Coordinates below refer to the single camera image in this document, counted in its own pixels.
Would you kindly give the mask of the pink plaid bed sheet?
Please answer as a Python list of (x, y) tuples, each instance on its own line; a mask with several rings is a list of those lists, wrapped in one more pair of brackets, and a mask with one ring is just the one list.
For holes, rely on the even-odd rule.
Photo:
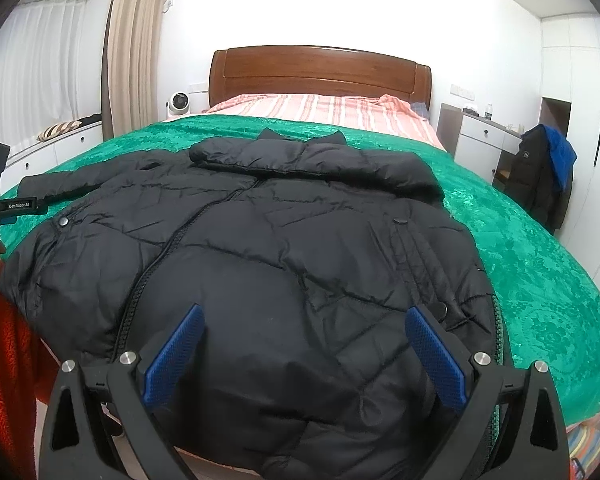
[(400, 136), (445, 151), (429, 120), (416, 113), (409, 102), (383, 94), (321, 96), (320, 94), (242, 94), (216, 104), (209, 114), (277, 118), (314, 122)]

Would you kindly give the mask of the white bedside table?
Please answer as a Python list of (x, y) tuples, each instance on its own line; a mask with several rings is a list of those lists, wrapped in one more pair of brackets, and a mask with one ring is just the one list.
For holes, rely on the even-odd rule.
[(502, 178), (508, 177), (521, 142), (518, 133), (448, 104), (440, 106), (437, 136), (457, 165), (489, 184), (499, 172)]

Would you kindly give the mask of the striped cushion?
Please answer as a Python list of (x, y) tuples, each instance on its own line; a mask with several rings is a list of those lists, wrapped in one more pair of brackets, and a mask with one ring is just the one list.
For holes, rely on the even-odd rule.
[(80, 120), (68, 120), (68, 122), (58, 122), (58, 124), (51, 125), (40, 132), (36, 138), (40, 142), (47, 142), (52, 139), (62, 136), (63, 134), (73, 132), (83, 126)]

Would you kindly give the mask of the white wardrobe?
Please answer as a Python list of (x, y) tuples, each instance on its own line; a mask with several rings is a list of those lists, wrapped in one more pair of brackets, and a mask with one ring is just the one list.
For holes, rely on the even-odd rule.
[(541, 96), (571, 104), (566, 137), (577, 152), (559, 240), (600, 290), (600, 16), (547, 18)]

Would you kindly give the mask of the beige curtain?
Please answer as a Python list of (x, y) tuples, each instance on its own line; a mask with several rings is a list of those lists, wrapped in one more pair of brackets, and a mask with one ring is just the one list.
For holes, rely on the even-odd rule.
[(158, 118), (157, 56), (166, 0), (111, 0), (102, 54), (102, 135), (106, 140)]

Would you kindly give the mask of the white low drawer cabinet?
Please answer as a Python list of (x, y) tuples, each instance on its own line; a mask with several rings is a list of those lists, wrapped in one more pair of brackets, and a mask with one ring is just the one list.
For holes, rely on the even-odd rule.
[(18, 185), (24, 177), (44, 174), (101, 143), (102, 123), (93, 122), (10, 155), (1, 176), (0, 196)]

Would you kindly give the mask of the black puffer jacket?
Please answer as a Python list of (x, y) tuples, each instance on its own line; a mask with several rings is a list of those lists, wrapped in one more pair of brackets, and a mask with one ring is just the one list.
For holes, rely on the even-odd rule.
[(157, 413), (170, 441), (267, 479), (413, 479), (454, 415), (404, 332), (411, 307), (494, 353), (474, 239), (412, 153), (212, 136), (24, 179), (61, 202), (0, 292), (59, 359), (143, 347), (186, 308), (204, 341)]

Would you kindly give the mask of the green patterned bedspread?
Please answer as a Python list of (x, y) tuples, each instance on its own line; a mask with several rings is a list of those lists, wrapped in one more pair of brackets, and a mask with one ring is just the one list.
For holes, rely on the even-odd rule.
[(445, 208), (475, 239), (498, 296), (514, 364), (531, 364), (532, 358), (548, 363), (567, 426), (600, 414), (600, 291), (554, 236), (440, 148), (315, 122), (203, 114), (157, 122), (106, 141), (49, 172), (77, 170), (155, 148), (176, 152), (210, 136), (255, 139), (265, 128), (299, 141), (338, 130), (355, 148), (417, 154), (438, 179)]

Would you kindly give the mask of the orange fleece garment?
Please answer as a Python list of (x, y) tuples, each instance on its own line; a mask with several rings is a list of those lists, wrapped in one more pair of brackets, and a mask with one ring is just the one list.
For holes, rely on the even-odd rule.
[(36, 404), (50, 402), (58, 364), (0, 294), (0, 479), (34, 479)]

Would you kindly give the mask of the black and blue hanging jacket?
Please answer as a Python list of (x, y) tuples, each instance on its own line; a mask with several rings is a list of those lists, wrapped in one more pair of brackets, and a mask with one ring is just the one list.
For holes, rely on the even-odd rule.
[(554, 235), (565, 221), (577, 158), (559, 130), (539, 124), (522, 135), (504, 193)]

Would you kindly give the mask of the white round fan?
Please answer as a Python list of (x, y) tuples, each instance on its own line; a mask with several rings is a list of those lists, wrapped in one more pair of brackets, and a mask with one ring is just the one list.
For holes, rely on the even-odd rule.
[(166, 102), (169, 116), (181, 116), (189, 112), (189, 97), (185, 92), (175, 92)]

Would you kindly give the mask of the brown wooden headboard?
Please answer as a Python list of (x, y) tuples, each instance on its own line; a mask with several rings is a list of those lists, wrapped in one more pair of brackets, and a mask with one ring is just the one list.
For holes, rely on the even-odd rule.
[(322, 46), (254, 46), (214, 52), (208, 99), (211, 106), (242, 94), (384, 94), (428, 105), (431, 68), (374, 52)]

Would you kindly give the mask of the colourful striped floor mat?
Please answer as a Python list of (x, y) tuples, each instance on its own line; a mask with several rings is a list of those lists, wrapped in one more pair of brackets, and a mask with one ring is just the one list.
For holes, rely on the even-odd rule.
[(600, 411), (567, 427), (570, 480), (585, 480), (600, 463)]

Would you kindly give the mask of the white sheer curtain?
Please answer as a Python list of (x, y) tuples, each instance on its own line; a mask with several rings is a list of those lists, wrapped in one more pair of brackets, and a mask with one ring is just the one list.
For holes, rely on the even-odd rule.
[(0, 142), (13, 151), (79, 117), (78, 55), (86, 0), (16, 6), (0, 29)]

